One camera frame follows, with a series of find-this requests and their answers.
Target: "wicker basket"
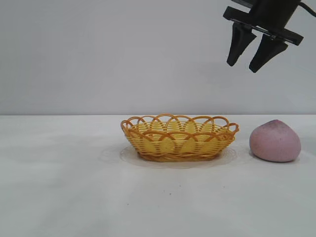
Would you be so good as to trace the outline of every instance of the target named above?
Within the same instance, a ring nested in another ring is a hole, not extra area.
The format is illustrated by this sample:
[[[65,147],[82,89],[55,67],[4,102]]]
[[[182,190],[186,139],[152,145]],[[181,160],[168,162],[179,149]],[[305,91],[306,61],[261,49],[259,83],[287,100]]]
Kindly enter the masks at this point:
[[[211,160],[239,131],[238,125],[225,117],[170,114],[131,117],[122,121],[121,128],[142,158],[159,162]]]

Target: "pink fruit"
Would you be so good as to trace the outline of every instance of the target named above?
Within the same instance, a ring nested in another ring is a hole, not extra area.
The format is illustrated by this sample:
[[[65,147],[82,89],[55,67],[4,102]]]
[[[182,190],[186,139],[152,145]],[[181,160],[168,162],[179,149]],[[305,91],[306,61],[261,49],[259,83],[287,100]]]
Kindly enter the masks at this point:
[[[301,152],[298,135],[284,122],[270,121],[256,128],[250,136],[252,153],[264,160],[289,162]]]

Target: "basket base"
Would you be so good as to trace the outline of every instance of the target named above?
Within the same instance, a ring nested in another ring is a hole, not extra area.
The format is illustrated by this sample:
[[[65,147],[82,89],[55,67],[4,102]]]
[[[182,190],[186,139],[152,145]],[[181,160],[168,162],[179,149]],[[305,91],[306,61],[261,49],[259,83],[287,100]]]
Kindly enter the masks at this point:
[[[178,157],[172,155],[165,155],[161,157],[155,157],[151,155],[143,155],[138,153],[138,156],[142,159],[154,162],[197,162],[197,161],[210,161],[218,157],[219,154],[215,156],[188,156],[188,157]]]

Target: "gray wall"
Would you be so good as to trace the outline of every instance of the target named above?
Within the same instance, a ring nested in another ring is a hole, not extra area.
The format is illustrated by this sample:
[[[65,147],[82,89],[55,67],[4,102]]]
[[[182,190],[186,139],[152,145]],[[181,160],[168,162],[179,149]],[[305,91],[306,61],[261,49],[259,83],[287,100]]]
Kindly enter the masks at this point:
[[[306,0],[316,8],[313,0]],[[4,0],[0,114],[316,113],[316,21],[257,74],[231,68],[229,0]]]

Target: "table surface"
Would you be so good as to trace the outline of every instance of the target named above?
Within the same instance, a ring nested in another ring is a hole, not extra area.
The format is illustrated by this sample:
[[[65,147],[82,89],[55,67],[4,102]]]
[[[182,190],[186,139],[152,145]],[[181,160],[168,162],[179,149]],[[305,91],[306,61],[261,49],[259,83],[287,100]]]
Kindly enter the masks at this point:
[[[316,116],[226,116],[236,141],[193,163],[140,160],[128,117],[0,117],[0,236],[316,236]],[[295,162],[249,153],[251,131],[273,119],[300,136]]]

